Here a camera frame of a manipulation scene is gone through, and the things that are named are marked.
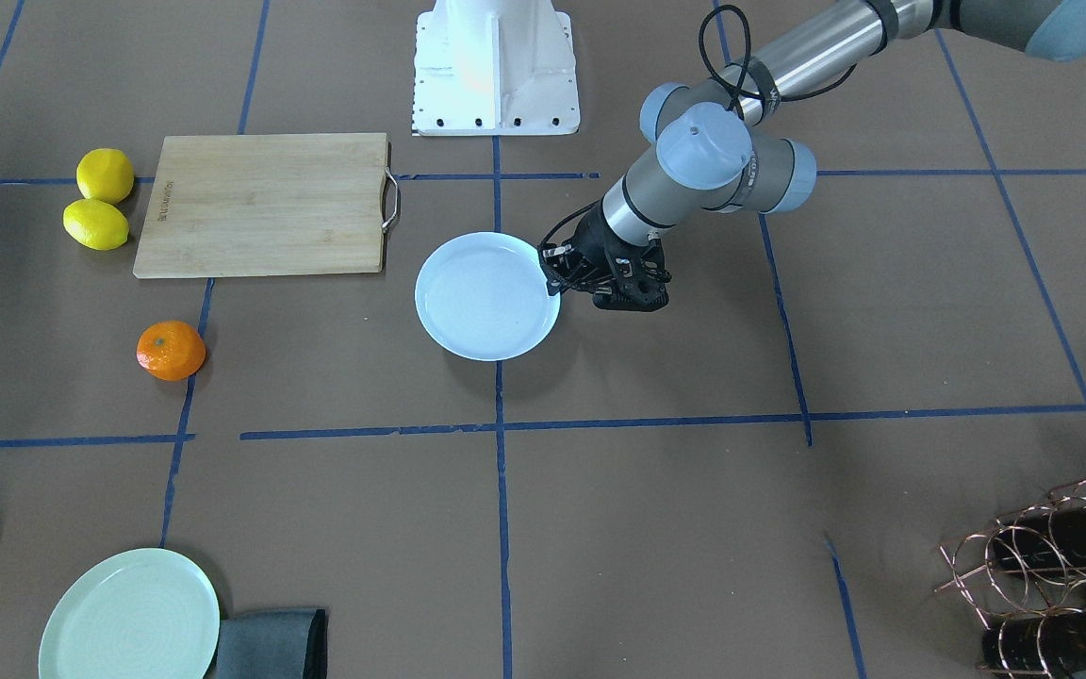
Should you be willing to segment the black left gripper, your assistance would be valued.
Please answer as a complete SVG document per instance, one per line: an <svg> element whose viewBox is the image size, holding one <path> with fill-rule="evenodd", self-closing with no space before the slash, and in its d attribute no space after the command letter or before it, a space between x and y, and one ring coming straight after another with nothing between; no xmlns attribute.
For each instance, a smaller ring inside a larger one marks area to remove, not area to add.
<svg viewBox="0 0 1086 679"><path fill-rule="evenodd" d="M616 312L658 312L669 302L671 274L661 241L628 243L613 232L599 205L589 206L569 243L543 243L538 257L548 296L584 292L596 309Z"/></svg>

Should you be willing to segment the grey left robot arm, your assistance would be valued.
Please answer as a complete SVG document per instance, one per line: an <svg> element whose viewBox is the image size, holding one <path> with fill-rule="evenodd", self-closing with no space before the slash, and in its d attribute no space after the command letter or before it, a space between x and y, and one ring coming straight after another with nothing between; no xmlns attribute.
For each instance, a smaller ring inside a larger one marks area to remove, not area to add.
<svg viewBox="0 0 1086 679"><path fill-rule="evenodd" d="M1056 63L1086 56L1086 1L836 1L760 48L737 5L714 8L699 29L724 14L740 22L741 55L716 66L700 47L706 81L652 90L639 110L648 150L564 219L574 226L567 240L539 243L551 302L576 291L603 310L664 309L671 274L661 240L682 221L800 208L817 183L815 152L759 125L782 105L828 95L894 42L948 29Z"/></svg>

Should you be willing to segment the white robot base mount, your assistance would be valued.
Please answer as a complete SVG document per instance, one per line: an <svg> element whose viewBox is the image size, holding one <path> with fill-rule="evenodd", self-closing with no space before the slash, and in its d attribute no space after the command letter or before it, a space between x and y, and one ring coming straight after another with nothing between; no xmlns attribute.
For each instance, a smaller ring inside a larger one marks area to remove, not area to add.
<svg viewBox="0 0 1086 679"><path fill-rule="evenodd" d="M435 1L415 23L411 133L570 135L574 32L551 1Z"/></svg>

